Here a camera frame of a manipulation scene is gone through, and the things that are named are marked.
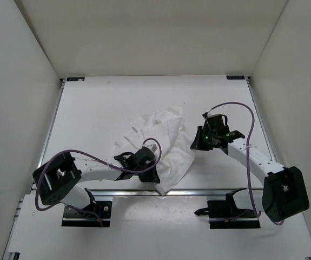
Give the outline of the white pleated skirt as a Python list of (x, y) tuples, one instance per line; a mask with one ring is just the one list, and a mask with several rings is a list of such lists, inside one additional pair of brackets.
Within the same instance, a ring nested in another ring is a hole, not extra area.
[(114, 155), (136, 152), (147, 138), (156, 139), (161, 146), (162, 153), (155, 152), (161, 156), (156, 166), (160, 183), (155, 188), (165, 195), (180, 182), (195, 159), (182, 107), (170, 106), (138, 117), (131, 129), (114, 142)]

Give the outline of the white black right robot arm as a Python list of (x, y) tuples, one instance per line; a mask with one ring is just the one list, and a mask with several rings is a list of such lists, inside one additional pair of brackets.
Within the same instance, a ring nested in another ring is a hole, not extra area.
[(251, 187), (228, 192), (225, 200), (216, 206), (208, 206), (195, 212), (199, 215), (226, 212), (228, 220), (246, 211), (264, 212), (275, 223), (309, 209), (309, 198), (304, 178), (299, 168), (286, 167), (264, 155), (248, 143), (239, 131), (231, 131), (226, 115), (203, 115), (205, 122), (198, 126), (191, 149), (211, 151), (222, 150), (238, 161), (262, 184), (261, 190)]

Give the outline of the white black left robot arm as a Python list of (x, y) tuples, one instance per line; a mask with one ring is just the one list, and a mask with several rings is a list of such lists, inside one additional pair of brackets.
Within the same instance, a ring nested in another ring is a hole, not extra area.
[(58, 153), (36, 169), (35, 206), (45, 211), (61, 203), (76, 208), (82, 215), (92, 214), (97, 206), (93, 195), (78, 183), (92, 180), (129, 180), (137, 176), (142, 183), (159, 184), (156, 158), (152, 149), (143, 146), (137, 152), (123, 152), (114, 156), (118, 166), (94, 158), (85, 152), (70, 149)]

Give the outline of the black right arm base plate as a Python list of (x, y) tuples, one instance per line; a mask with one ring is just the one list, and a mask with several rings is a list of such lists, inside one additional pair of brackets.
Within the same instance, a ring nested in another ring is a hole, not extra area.
[(259, 229), (259, 219), (252, 210), (233, 207), (226, 200), (209, 200), (207, 207), (194, 212), (196, 216), (208, 216), (211, 230)]

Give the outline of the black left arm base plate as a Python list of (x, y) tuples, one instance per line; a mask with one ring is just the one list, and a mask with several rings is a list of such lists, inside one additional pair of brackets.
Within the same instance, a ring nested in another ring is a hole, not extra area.
[(79, 212), (70, 206), (65, 206), (62, 217), (62, 226), (64, 227), (93, 227), (109, 228), (113, 202), (111, 200), (97, 201), (97, 208), (94, 212), (100, 217), (99, 222), (96, 216), (89, 213)]

